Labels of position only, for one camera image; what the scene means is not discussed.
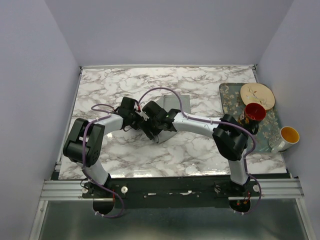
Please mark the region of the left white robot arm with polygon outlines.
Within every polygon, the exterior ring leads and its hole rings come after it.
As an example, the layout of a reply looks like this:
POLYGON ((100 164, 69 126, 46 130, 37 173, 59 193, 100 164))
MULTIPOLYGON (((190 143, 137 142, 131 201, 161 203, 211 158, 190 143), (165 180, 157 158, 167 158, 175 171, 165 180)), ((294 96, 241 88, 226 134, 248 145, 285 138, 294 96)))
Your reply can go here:
POLYGON ((103 138, 127 126, 137 129, 142 117, 138 114, 138 101, 133 98, 123 97, 120 106, 113 111, 97 109, 98 106, 91 109, 106 115, 93 120, 77 118, 63 146, 63 155, 81 167, 88 180, 94 183, 93 191, 104 198, 111 191, 111 176, 99 160, 103 138))

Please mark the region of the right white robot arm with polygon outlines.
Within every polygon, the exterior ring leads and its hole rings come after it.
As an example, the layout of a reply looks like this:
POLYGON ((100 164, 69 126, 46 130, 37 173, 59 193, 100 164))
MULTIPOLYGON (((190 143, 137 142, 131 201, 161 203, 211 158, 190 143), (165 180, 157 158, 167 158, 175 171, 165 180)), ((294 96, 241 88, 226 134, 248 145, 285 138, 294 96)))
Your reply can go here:
POLYGON ((249 133, 241 130, 232 116, 226 114, 220 120, 211 120, 183 114, 179 109, 166 111, 154 101, 147 103, 142 112, 147 116, 146 135, 158 143, 168 139, 169 135, 164 132, 190 132, 213 139, 220 155, 228 160, 230 191, 236 196, 247 192, 249 176, 243 156, 249 133))

